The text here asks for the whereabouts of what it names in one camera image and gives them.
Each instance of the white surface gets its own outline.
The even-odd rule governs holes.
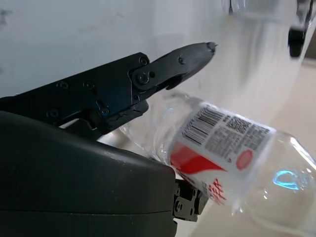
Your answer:
[[[269,123],[287,100],[300,66],[289,57],[289,26],[225,16],[220,0],[0,0],[0,9],[12,12],[6,24],[0,21],[0,97],[135,52],[153,61],[186,44],[214,41],[219,46],[212,62],[181,88]],[[217,208],[204,215],[194,236],[215,236],[207,228],[211,218],[229,219]],[[194,226],[180,222],[177,236],[189,236]],[[230,225],[217,227],[228,232]],[[209,232],[200,233],[203,229]]]

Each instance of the clear plastic bottle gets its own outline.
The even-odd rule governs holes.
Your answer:
[[[175,90],[149,104],[121,128],[149,156],[232,214],[285,236],[316,236],[316,162],[293,136]]]

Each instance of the bottle label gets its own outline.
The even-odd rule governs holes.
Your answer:
[[[232,204],[275,131],[201,103],[177,132],[168,158],[184,179],[217,204]]]

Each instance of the screw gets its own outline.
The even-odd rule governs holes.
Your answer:
[[[110,113],[110,111],[109,111],[107,108],[104,108],[104,109],[101,110],[101,113],[102,113],[104,116],[107,116],[107,115]]]
[[[149,82],[148,76],[145,73],[137,75],[137,80],[143,85]]]
[[[139,63],[140,65],[145,66],[147,65],[148,62],[146,58],[139,58]]]
[[[179,61],[180,64],[184,64],[183,58],[179,57],[178,61]]]
[[[60,81],[60,82],[58,82],[58,83],[56,84],[56,86],[57,86],[57,87],[60,87],[60,88],[62,88],[62,89],[64,89],[64,90],[67,90],[68,87],[69,87],[68,83],[65,82],[65,81]]]
[[[94,84],[92,81],[88,80],[86,81],[83,86],[87,89],[87,90],[93,90],[94,89]]]
[[[58,111],[58,109],[52,109],[51,111],[49,111],[48,113],[47,113],[47,115],[49,116],[49,117],[51,117],[51,118],[58,118],[59,117],[59,111]]]

